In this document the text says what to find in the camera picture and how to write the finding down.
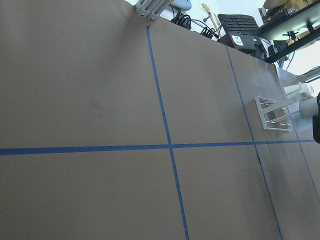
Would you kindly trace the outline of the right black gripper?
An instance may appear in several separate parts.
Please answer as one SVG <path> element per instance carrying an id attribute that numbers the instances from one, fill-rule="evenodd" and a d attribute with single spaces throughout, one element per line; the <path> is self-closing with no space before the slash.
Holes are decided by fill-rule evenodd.
<path id="1" fill-rule="evenodd" d="M 320 93 L 316 97 L 318 113 L 312 117 L 312 134 L 316 143 L 320 143 Z"/>

